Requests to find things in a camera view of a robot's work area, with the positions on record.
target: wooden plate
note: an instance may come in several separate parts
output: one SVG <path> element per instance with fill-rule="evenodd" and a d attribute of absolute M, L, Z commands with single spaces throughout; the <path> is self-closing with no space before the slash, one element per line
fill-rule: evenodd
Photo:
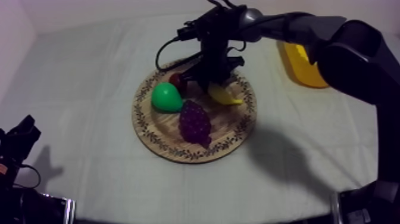
<path fill-rule="evenodd" d="M 133 128 L 139 139 L 153 153 L 179 163 L 205 163 L 228 155 L 250 134 L 257 116 L 257 102 L 251 85 L 238 72 L 233 72 L 226 89 L 235 98 L 244 100 L 241 105 L 221 105 L 204 94 L 195 82 L 189 82 L 184 100 L 197 102 L 207 112 L 212 126 L 212 142 L 205 149 L 183 140 L 178 128 L 179 113 L 155 111 L 151 94 L 158 83 L 168 82 L 173 73 L 185 71 L 193 64 L 185 64 L 167 73 L 155 71 L 150 74 L 137 89 L 132 106 Z"/>

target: floral pattern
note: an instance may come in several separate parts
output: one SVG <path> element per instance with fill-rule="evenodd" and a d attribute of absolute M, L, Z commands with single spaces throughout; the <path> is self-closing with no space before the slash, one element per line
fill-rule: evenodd
<path fill-rule="evenodd" d="M 246 104 L 246 110 L 248 113 L 244 115 L 241 118 L 240 122 L 236 125 L 233 131 L 234 135 L 228 136 L 226 137 L 226 139 L 221 140 L 214 145 L 212 143 L 212 146 L 209 149 L 202 151 L 190 152 L 186 149 L 179 149 L 169 146 L 156 133 L 148 129 L 149 124 L 146 122 L 145 115 L 142 112 L 141 106 L 141 102 L 145 99 L 148 92 L 151 91 L 153 84 L 155 84 L 154 82 L 159 81 L 159 79 L 164 75 L 164 72 L 157 71 L 152 77 L 146 79 L 144 86 L 142 86 L 135 95 L 135 105 L 133 106 L 134 120 L 139 127 L 139 130 L 136 131 L 138 133 L 141 133 L 141 135 L 143 135 L 144 137 L 148 138 L 151 143 L 158 145 L 158 148 L 161 151 L 167 152 L 170 156 L 173 157 L 183 157 L 190 161 L 199 160 L 202 157 L 210 157 L 213 156 L 215 153 L 229 149 L 229 147 L 235 142 L 243 140 L 248 129 L 252 128 L 251 124 L 254 121 L 252 120 L 251 114 L 255 113 L 256 110 L 256 106 L 254 104 L 254 94 L 252 93 L 252 89 L 247 80 L 243 77 L 240 77 L 238 74 L 233 73 L 233 81 L 239 84 L 244 93 L 243 100 Z"/>

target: wall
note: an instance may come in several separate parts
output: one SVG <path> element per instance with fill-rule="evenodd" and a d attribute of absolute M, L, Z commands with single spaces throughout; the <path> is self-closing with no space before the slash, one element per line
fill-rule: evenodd
<path fill-rule="evenodd" d="M 35 28 L 52 32 L 97 21 L 143 15 L 202 13 L 206 0 L 22 0 Z M 364 20 L 388 33 L 400 33 L 399 0 L 233 0 L 265 14 L 307 11 Z"/>
<path fill-rule="evenodd" d="M 0 100 L 35 38 L 19 0 L 0 1 Z"/>

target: yellow bowl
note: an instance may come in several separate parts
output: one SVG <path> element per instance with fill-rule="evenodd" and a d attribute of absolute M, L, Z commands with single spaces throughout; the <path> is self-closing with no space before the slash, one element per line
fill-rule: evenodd
<path fill-rule="evenodd" d="M 284 63 L 284 65 L 287 67 L 287 71 L 292 72 L 292 74 L 288 75 L 293 76 L 291 78 L 294 82 L 312 88 L 326 88 L 329 86 L 322 78 L 317 65 L 311 65 L 308 62 L 307 53 L 303 46 L 293 43 L 283 43 L 282 47 L 280 46 L 281 44 L 279 43 L 278 47 L 282 48 L 280 51 L 285 51 L 286 60 L 288 60 L 288 63 Z"/>

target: purple grapes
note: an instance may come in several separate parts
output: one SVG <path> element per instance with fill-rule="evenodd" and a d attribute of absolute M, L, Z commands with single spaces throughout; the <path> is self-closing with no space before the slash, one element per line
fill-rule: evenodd
<path fill-rule="evenodd" d="M 185 141 L 200 144 L 206 149 L 210 146 L 210 119 L 204 109 L 191 100 L 183 103 L 179 116 L 179 130 Z"/>

